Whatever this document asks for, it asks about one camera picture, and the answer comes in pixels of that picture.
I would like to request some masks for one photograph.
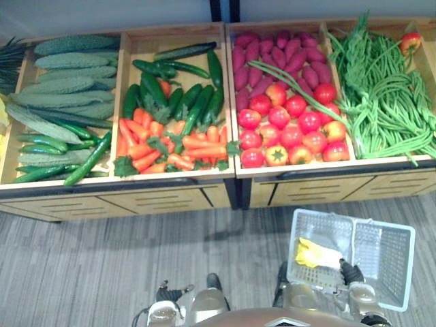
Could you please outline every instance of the cucumber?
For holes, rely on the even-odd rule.
[[[183,107],[189,110],[196,102],[198,95],[202,91],[203,87],[200,83],[193,85],[178,103],[176,111],[174,112],[174,119],[180,121],[183,118]]]
[[[176,48],[167,51],[156,52],[153,56],[155,61],[158,60],[175,60],[181,58],[192,57],[208,52],[210,49],[215,49],[216,42],[198,43],[190,46],[183,46],[182,48]]]
[[[51,138],[47,135],[42,134],[19,134],[17,135],[17,140],[20,142],[29,142],[36,144],[45,144],[50,145],[62,152],[67,152],[68,145],[67,143],[57,140],[56,138]]]
[[[223,87],[223,68],[214,50],[209,50],[207,52],[207,63],[213,85],[217,89]]]

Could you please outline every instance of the wooden drawer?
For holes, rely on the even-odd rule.
[[[389,174],[376,176],[372,181],[361,187],[345,201],[395,198],[411,196],[428,186],[436,183],[436,171],[407,172],[403,174]]]

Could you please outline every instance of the red tomato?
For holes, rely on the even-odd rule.
[[[256,95],[249,103],[249,108],[259,112],[262,116],[266,116],[272,106],[270,98],[265,94]]]
[[[278,84],[270,85],[265,94],[271,99],[273,106],[282,106],[286,102],[286,90]]]
[[[246,129],[255,129],[261,120],[260,113],[254,110],[242,109],[238,113],[238,124]]]
[[[287,163],[287,151],[281,145],[267,148],[265,157],[266,164],[270,167],[284,166]]]
[[[327,146],[327,139],[320,131],[311,131],[302,138],[302,143],[314,153],[321,153]]]
[[[268,120],[278,129],[283,129],[291,120],[291,116],[282,106],[274,106],[270,109]]]
[[[328,104],[336,99],[336,89],[331,83],[321,83],[315,88],[313,97],[321,104]]]
[[[340,121],[331,121],[326,124],[322,131],[326,134],[329,143],[342,141],[347,134],[347,128]]]
[[[302,132],[297,126],[286,126],[281,131],[280,143],[285,148],[290,149],[293,146],[301,144]]]
[[[293,118],[299,117],[306,107],[307,102],[301,95],[293,95],[285,102],[285,109]]]
[[[307,164],[312,161],[312,152],[305,145],[294,146],[289,151],[289,162],[292,165]]]
[[[347,145],[342,141],[330,143],[322,153],[324,161],[341,161],[349,160]]]
[[[259,133],[262,136],[262,145],[267,148],[278,144],[280,141],[280,131],[274,125],[266,124],[261,126]]]
[[[338,106],[336,104],[324,104],[324,107],[326,107],[327,109],[329,109],[330,111],[334,112],[337,115],[341,115],[341,111],[339,110]],[[325,125],[331,121],[333,121],[334,119],[330,116],[328,116],[327,114],[324,114],[323,112],[318,112],[320,119],[321,119],[321,125]]]
[[[247,150],[250,148],[258,148],[262,145],[262,138],[258,133],[250,129],[246,129],[239,136],[240,147],[242,150]]]
[[[247,149],[240,154],[240,162],[244,168],[259,168],[264,165],[265,156],[261,149]]]
[[[298,117],[298,126],[303,134],[317,131],[321,126],[320,116],[316,112],[308,111]]]

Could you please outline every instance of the white plastic basket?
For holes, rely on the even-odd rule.
[[[292,220],[287,280],[306,283],[323,292],[334,292],[337,285],[343,285],[339,270],[320,266],[309,268],[296,263],[299,237],[340,251],[350,264],[357,264],[366,282],[374,287],[382,308],[407,309],[414,262],[413,227],[296,209]]]

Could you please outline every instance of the purple sweet potato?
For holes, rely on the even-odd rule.
[[[304,65],[306,61],[306,51],[301,49],[296,54],[294,54],[289,61],[287,62],[287,65],[283,70],[285,70],[288,73],[291,72],[297,72],[301,69],[301,67]]]
[[[286,57],[282,50],[277,48],[276,46],[271,50],[271,56],[274,61],[277,63],[277,67],[283,69],[286,65]]]
[[[245,63],[244,49],[240,46],[235,46],[232,51],[233,72],[236,72]]]
[[[330,71],[330,68],[325,63],[322,63],[320,61],[312,61],[311,67],[318,75],[320,83],[332,82],[332,73]]]
[[[255,88],[251,91],[250,97],[255,97],[256,95],[263,94],[265,90],[273,83],[273,78],[271,76],[263,78]]]
[[[247,49],[245,50],[246,62],[259,59],[259,47],[259,40],[253,40],[250,42],[250,44],[247,46]]]
[[[236,94],[236,111],[248,108],[250,91],[245,87]]]
[[[289,63],[289,59],[298,51],[301,46],[301,40],[297,37],[290,39],[285,47],[286,62]]]
[[[309,38],[309,39],[305,39],[304,41],[301,42],[301,46],[303,48],[312,48],[312,47],[316,47],[318,45],[318,41],[315,38]]]
[[[260,42],[260,53],[270,53],[274,46],[274,36],[269,35]]]
[[[326,56],[324,53],[319,51],[317,48],[305,48],[307,54],[307,61],[321,61],[322,63],[326,63]]]
[[[253,89],[262,79],[262,70],[256,67],[250,67],[248,73],[248,84]]]
[[[286,44],[287,44],[287,41],[289,41],[290,37],[291,37],[291,35],[289,34],[289,31],[282,30],[282,31],[278,32],[277,38],[276,38],[276,45],[280,49],[284,49]]]
[[[259,35],[257,33],[247,31],[240,34],[234,40],[234,45],[240,46],[242,49],[245,49],[250,44],[251,41],[258,40],[258,39],[259,39]]]
[[[316,74],[315,70],[311,68],[311,66],[304,66],[302,68],[301,77],[305,79],[307,85],[309,85],[312,90],[314,90],[315,87],[317,87],[320,83],[318,75]]]
[[[248,67],[242,66],[234,73],[234,88],[239,91],[248,84]]]
[[[309,85],[307,85],[306,80],[304,78],[297,78],[297,83],[298,85],[300,85],[300,88],[306,92],[307,94],[309,94],[310,96],[313,96],[313,92],[311,90],[311,88],[309,87]]]

